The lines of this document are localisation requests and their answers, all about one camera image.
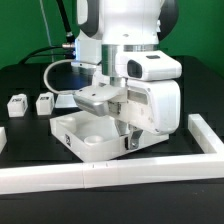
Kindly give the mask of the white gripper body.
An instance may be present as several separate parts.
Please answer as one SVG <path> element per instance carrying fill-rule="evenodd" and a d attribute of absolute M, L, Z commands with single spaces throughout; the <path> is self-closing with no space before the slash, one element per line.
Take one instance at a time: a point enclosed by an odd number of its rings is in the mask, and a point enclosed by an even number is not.
<path fill-rule="evenodd" d="M 181 64 L 160 50 L 118 52 L 110 60 L 114 71 L 107 80 L 98 73 L 92 85 L 74 93 L 78 107 L 97 116 L 116 120 L 151 132 L 170 134 L 179 126 Z"/>

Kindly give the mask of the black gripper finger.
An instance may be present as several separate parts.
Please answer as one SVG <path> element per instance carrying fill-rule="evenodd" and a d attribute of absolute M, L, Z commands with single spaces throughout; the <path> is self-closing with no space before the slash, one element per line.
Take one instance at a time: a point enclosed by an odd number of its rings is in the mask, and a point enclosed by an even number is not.
<path fill-rule="evenodd" d="M 128 124 L 123 121 L 116 120 L 115 127 L 120 136 L 123 136 L 129 133 Z"/>
<path fill-rule="evenodd" d="M 134 128 L 130 131 L 128 136 L 125 138 L 125 148 L 127 150 L 135 150 L 139 147 L 139 139 L 143 131 L 138 128 Z"/>

